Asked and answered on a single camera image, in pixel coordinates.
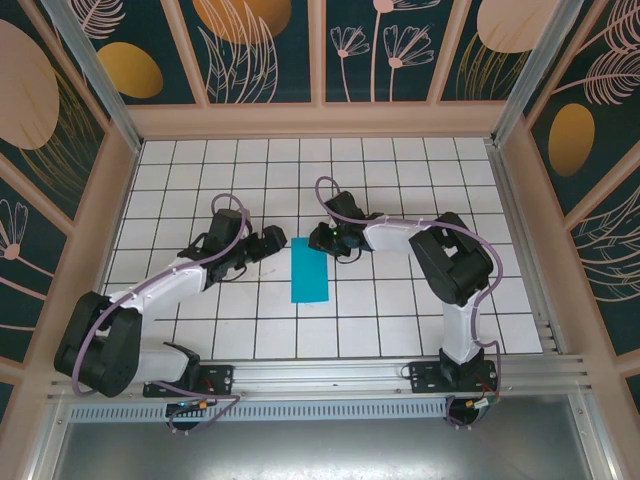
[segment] gray metal surface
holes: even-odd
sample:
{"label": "gray metal surface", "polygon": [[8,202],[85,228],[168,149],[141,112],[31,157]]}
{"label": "gray metal surface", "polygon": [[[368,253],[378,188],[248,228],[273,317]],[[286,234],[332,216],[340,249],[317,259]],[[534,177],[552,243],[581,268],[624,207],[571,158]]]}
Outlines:
{"label": "gray metal surface", "polygon": [[160,424],[73,424],[59,480],[583,480],[566,399],[507,399],[471,431],[442,419],[229,422],[192,437]]}
{"label": "gray metal surface", "polygon": [[533,95],[536,87],[558,50],[564,37],[569,33],[573,22],[580,12],[583,0],[559,0],[551,14],[538,44],[527,59],[516,84],[513,86],[502,114],[493,129],[496,145],[504,145],[513,127],[520,119],[524,107]]}
{"label": "gray metal surface", "polygon": [[[175,421],[208,420],[229,402],[192,412]],[[445,398],[408,398],[398,400],[334,400],[324,402],[245,402],[220,418],[224,422],[373,420],[389,418],[443,418]],[[154,423],[166,422],[166,404],[85,404],[75,405],[69,423]]]}

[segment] purple cable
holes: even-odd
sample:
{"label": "purple cable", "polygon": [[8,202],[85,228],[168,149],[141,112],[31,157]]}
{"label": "purple cable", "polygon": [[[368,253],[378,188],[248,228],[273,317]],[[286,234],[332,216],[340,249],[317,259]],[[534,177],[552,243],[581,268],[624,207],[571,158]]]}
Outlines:
{"label": "purple cable", "polygon": [[[220,198],[230,198],[231,200],[233,200],[234,202],[236,202],[238,204],[238,207],[240,209],[240,213],[242,215],[242,220],[241,220],[241,225],[243,225],[242,228],[240,228],[240,230],[238,231],[238,234],[236,235],[236,237],[233,239],[233,241],[227,246],[227,248],[225,248],[224,250],[222,250],[219,253],[216,253],[215,255],[212,255],[211,257],[207,257],[204,258],[202,260],[196,260],[193,262],[188,262],[188,263],[184,263],[178,267],[175,268],[171,268],[171,269],[167,269],[164,270],[162,272],[160,272],[159,274],[145,280],[144,282],[142,282],[140,284],[139,287],[134,288],[131,293],[127,293],[126,295],[123,295],[122,298],[119,298],[118,300],[116,300],[114,303],[112,303],[104,312],[102,312],[102,314],[98,317],[98,319],[96,320],[96,322],[93,324],[93,326],[89,329],[89,332],[87,333],[87,336],[85,337],[84,341],[82,342],[82,346],[80,347],[80,351],[78,352],[78,357],[76,358],[76,363],[73,365],[73,372],[71,374],[71,388],[73,389],[73,392],[78,395],[79,397],[86,397],[88,395],[93,395],[95,393],[95,390],[88,390],[86,392],[83,392],[82,390],[80,390],[80,385],[79,385],[79,376],[80,376],[80,367],[82,366],[82,362],[84,361],[84,357],[87,354],[87,350],[89,349],[89,344],[91,343],[91,340],[93,340],[93,337],[95,336],[96,332],[98,331],[98,329],[100,328],[100,326],[105,322],[105,320],[109,317],[109,315],[111,315],[111,313],[118,308],[120,305],[122,305],[123,303],[127,302],[128,300],[135,298],[136,295],[138,295],[140,292],[142,292],[145,288],[147,288],[150,285],[153,285],[155,282],[157,282],[158,280],[163,279],[164,277],[167,277],[169,275],[175,275],[178,272],[182,271],[182,270],[186,270],[188,268],[192,268],[198,265],[202,265],[203,263],[209,263],[212,262],[214,260],[217,260],[218,258],[226,255],[229,251],[231,251],[232,248],[234,248],[237,243],[240,241],[240,239],[242,238],[242,234],[244,233],[244,225],[246,224],[247,221],[247,211],[244,208],[244,205],[242,205],[242,202],[234,195],[231,195],[230,193],[221,193],[219,195],[216,195],[213,200],[211,201],[211,211],[213,213],[215,213],[215,205],[216,202],[220,199]],[[169,390],[173,390],[173,391],[177,391],[179,389],[176,389],[174,387],[168,388],[170,387],[167,386],[168,384],[164,384],[162,385],[164,388],[167,388]],[[187,394],[192,395],[194,397],[201,397],[201,394],[198,393],[194,393],[194,392],[187,392]],[[229,398],[229,396],[226,395],[209,395],[208,398]]]}
{"label": "purple cable", "polygon": [[[395,223],[395,224],[399,224],[399,225],[418,225],[418,226],[425,226],[425,227],[440,227],[440,228],[447,228],[449,230],[455,230],[456,232],[460,232],[460,233],[464,233],[465,235],[467,235],[470,238],[473,238],[474,240],[480,242],[480,244],[485,247],[489,253],[491,253],[491,256],[494,258],[495,262],[496,262],[496,266],[498,267],[498,273],[496,276],[496,280],[489,285],[489,288],[487,288],[486,290],[484,290],[480,295],[478,295],[478,297],[476,298],[475,302],[473,303],[473,307],[472,307],[472,311],[471,311],[471,336],[473,337],[473,341],[476,343],[476,345],[483,347],[483,348],[490,348],[490,347],[496,347],[496,374],[498,375],[498,380],[497,380],[497,385],[496,385],[496,393],[498,393],[500,391],[500,384],[501,384],[501,379],[502,379],[502,367],[501,367],[501,361],[500,361],[500,344],[498,343],[497,340],[494,340],[492,342],[489,343],[482,343],[479,339],[478,339],[478,332],[477,332],[477,328],[476,328],[476,319],[478,316],[478,306],[480,305],[480,302],[482,302],[482,300],[484,300],[486,297],[488,297],[491,292],[493,292],[496,287],[498,286],[498,284],[502,281],[502,277],[503,277],[503,272],[504,272],[504,267],[502,265],[502,260],[500,259],[500,255],[498,255],[498,252],[496,251],[495,248],[493,248],[493,246],[487,242],[484,238],[482,238],[480,235],[470,231],[467,228],[463,228],[460,227],[458,225],[453,225],[451,223],[445,223],[445,222],[438,222],[435,220],[407,220],[404,218],[390,218],[390,217],[378,217],[375,218],[373,220],[359,220],[356,218],[349,218],[349,217],[345,217],[343,215],[340,215],[336,212],[334,212],[333,210],[331,210],[329,207],[327,207],[327,205],[324,203],[324,200],[322,200],[322,196],[320,195],[320,183],[323,180],[327,180],[329,182],[331,182],[331,184],[336,188],[336,190],[338,191],[338,193],[340,193],[340,186],[338,185],[338,182],[336,182],[333,178],[328,177],[328,176],[323,176],[318,178],[318,180],[316,180],[316,186],[315,186],[315,190],[316,190],[316,198],[318,199],[318,202],[320,202],[320,205],[322,205],[322,207],[325,209],[325,211],[333,218],[337,218],[338,220],[342,220],[343,222],[347,222],[347,223],[354,223],[357,225],[374,225],[374,224],[384,224],[384,223]],[[450,417],[449,415],[449,409],[451,408],[451,403],[453,403],[453,399],[454,397],[450,397],[447,400],[447,408],[446,408],[446,420],[447,423],[449,423],[450,425],[455,425],[456,422],[458,424],[462,424],[462,422],[459,422],[458,420],[456,420],[455,418]]]}

